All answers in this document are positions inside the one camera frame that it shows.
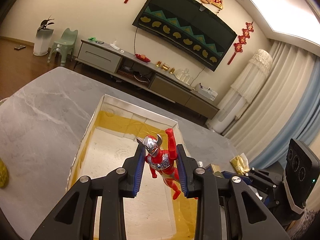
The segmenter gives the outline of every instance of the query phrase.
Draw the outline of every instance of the potted plant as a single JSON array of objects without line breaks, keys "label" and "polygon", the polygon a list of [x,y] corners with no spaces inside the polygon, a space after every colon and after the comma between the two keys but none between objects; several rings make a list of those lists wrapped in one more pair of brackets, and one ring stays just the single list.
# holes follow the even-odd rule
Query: potted plant
[{"label": "potted plant", "polygon": [[53,29],[48,29],[47,26],[54,24],[52,21],[54,19],[43,20],[40,27],[37,29],[35,45],[33,47],[33,54],[35,56],[43,56],[48,53],[48,48],[53,34]]}]

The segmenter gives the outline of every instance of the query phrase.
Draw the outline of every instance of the red plate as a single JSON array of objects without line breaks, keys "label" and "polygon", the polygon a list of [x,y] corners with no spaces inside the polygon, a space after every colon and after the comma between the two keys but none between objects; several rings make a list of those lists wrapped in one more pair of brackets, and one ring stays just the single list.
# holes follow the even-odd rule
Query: red plate
[{"label": "red plate", "polygon": [[136,57],[144,62],[150,62],[151,60],[148,59],[147,57],[146,58],[142,58],[140,54],[136,54]]}]

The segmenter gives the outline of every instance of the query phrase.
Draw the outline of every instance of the silver helmet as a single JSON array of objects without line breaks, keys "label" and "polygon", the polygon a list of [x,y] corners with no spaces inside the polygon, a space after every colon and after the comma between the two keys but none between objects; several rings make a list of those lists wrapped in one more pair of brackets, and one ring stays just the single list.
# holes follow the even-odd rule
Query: silver helmet
[{"label": "silver helmet", "polygon": [[137,142],[142,144],[152,157],[156,157],[158,155],[160,151],[160,145],[162,144],[162,138],[160,134],[157,133],[157,136],[158,139],[151,135],[147,135],[143,141],[137,137]]}]

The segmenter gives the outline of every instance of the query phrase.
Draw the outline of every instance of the brown drawer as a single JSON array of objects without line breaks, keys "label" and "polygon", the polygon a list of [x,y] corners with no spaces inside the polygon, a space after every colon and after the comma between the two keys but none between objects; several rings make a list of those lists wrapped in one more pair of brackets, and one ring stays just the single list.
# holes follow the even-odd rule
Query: brown drawer
[{"label": "brown drawer", "polygon": [[121,59],[116,54],[87,43],[82,43],[78,58],[113,73]]},{"label": "brown drawer", "polygon": [[185,106],[209,119],[213,118],[218,112],[217,108],[194,96],[190,97]]},{"label": "brown drawer", "polygon": [[180,88],[158,75],[155,76],[155,79],[150,86],[150,90],[182,105],[185,105],[191,97],[183,88]]}]

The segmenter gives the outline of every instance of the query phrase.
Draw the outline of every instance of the ceiling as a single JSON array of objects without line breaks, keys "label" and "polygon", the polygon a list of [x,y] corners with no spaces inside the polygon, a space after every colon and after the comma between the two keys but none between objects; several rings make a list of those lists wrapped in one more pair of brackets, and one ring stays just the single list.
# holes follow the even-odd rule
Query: ceiling
[{"label": "ceiling", "polygon": [[320,23],[305,0],[237,0],[267,38],[320,56]]}]

